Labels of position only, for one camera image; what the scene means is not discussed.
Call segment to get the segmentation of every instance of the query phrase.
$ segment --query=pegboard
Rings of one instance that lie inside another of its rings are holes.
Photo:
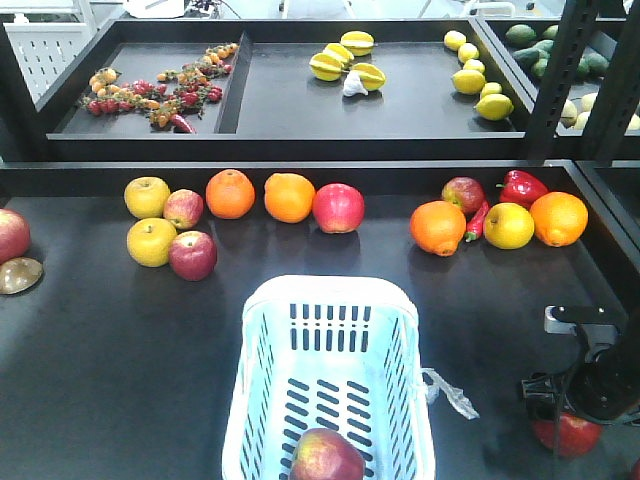
[[[36,102],[93,37],[86,23],[4,24]]]

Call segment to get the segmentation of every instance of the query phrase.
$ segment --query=black table surface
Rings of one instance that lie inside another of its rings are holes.
[[[589,455],[556,461],[517,396],[521,379],[563,370],[577,352],[571,337],[544,333],[546,305],[620,308],[585,245],[507,252],[479,241],[435,257],[408,233],[423,201],[367,197],[359,230],[337,236],[311,219],[278,223],[261,205],[236,221],[207,212],[197,228],[213,234],[218,265],[186,282],[129,257],[135,219],[119,197],[9,199],[30,220],[28,256],[45,275],[0,298],[0,478],[221,478],[244,301],[292,273],[381,277],[416,304],[423,366],[480,413],[468,421],[444,397],[430,406],[439,480],[626,478],[637,430],[607,427]]]

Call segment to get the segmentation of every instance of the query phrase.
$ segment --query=toy vegetable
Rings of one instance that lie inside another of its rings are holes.
[[[500,202],[512,202],[528,209],[542,195],[549,193],[549,189],[530,173],[522,170],[511,170],[504,177],[504,183],[496,185],[502,187]]]

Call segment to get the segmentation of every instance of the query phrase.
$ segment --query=starfruit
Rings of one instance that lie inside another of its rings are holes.
[[[367,32],[354,30],[347,32],[340,38],[340,43],[356,57],[368,55],[373,50],[373,37]]]
[[[309,60],[311,71],[320,80],[332,82],[342,75],[342,62],[326,53],[316,53]]]
[[[327,55],[337,58],[343,66],[351,63],[354,59],[353,53],[340,43],[327,44],[322,53],[326,53]]]
[[[358,72],[362,85],[370,92],[378,90],[387,81],[384,72],[370,63],[356,63],[351,70]]]

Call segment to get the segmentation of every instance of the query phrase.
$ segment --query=plastic bag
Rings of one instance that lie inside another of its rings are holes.
[[[471,401],[464,396],[462,389],[449,385],[433,368],[422,368],[420,372],[427,374],[433,382],[431,385],[424,384],[425,395],[429,405],[435,402],[442,390],[451,406],[467,420],[480,417],[480,414],[473,408]]]

